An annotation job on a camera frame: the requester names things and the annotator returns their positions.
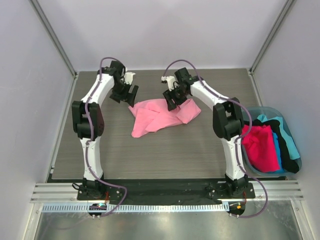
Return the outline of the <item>light pink t shirt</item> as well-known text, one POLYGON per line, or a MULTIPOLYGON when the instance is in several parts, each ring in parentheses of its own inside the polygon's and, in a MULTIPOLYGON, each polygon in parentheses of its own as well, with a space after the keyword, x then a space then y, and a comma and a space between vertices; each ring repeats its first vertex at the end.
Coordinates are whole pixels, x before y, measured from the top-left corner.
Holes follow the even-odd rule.
POLYGON ((187 99, 176 109, 169 111, 165 99, 150 99, 136 103, 129 110, 135 117, 131 136, 140 138, 161 129, 188 124, 201 109, 193 99, 187 99))

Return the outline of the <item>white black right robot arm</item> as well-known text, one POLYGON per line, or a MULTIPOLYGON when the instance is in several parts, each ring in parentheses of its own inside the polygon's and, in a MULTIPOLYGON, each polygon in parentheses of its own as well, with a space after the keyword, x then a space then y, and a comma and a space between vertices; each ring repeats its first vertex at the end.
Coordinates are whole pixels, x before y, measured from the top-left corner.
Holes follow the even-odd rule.
POLYGON ((212 127, 221 140, 226 161, 225 191, 231 198, 241 196, 249 185, 243 166, 240 136, 244 119, 239 100, 228 98, 210 87, 201 77, 191 76, 184 67, 174 76, 162 76, 168 89, 163 93, 169 111, 175 110, 188 99, 188 95, 201 100, 212 110, 212 127))

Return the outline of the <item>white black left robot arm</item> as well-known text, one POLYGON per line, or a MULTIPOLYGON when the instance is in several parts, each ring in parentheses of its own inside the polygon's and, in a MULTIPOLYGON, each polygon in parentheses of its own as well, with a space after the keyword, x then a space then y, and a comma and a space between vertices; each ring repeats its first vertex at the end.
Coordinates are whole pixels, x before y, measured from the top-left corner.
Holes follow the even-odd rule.
POLYGON ((101 106, 110 94, 113 101, 133 107, 139 89, 133 85, 134 75, 118 59, 104 57, 88 93, 71 104, 72 127, 80 140, 85 164, 82 186, 78 190, 89 193, 95 200, 106 195, 107 186, 100 158, 100 141, 105 130, 101 106))

